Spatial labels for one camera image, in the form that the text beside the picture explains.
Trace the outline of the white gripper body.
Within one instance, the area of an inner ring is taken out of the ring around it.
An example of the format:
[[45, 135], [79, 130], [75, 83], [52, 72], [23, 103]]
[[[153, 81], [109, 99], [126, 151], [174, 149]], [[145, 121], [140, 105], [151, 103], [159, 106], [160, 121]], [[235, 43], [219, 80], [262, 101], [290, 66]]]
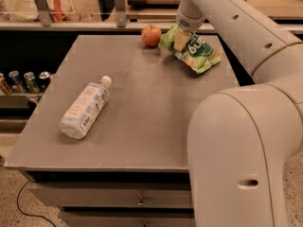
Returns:
[[177, 25], [185, 31], [195, 32], [205, 21], [205, 15], [190, 0], [181, 0], [177, 9]]

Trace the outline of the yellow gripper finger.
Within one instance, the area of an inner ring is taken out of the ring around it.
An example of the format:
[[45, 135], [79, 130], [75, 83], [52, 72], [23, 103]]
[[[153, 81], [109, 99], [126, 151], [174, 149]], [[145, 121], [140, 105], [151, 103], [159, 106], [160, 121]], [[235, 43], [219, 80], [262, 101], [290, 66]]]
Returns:
[[191, 33], [189, 31], [183, 30], [182, 28], [178, 28], [174, 37], [174, 49], [178, 52], [181, 52], [186, 46], [190, 37]]

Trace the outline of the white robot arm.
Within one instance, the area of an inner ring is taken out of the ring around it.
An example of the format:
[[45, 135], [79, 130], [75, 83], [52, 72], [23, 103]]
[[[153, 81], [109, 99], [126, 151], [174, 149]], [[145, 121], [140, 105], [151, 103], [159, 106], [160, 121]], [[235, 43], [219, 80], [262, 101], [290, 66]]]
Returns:
[[196, 227], [288, 227], [283, 167], [302, 150], [303, 44], [244, 0], [181, 0], [181, 28], [203, 19], [254, 82], [207, 97], [190, 119]]

